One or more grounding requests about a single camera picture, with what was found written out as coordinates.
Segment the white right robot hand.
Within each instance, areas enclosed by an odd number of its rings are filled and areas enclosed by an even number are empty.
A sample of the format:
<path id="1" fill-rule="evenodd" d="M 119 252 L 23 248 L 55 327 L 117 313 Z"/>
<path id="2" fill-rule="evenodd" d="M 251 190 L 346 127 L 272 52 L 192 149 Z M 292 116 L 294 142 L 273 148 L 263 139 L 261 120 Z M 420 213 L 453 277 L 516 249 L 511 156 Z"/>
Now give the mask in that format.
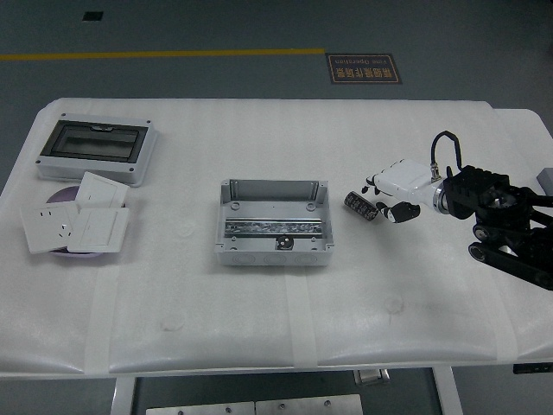
<path id="1" fill-rule="evenodd" d="M 365 181 L 363 193 L 373 187 L 376 195 L 384 193 L 398 200 L 393 207 L 383 202 L 376 203 L 377 210 L 392 223 L 415 219 L 420 214 L 421 205 L 448 214 L 443 179 L 434 177 L 432 168 L 413 160 L 400 160 Z"/>

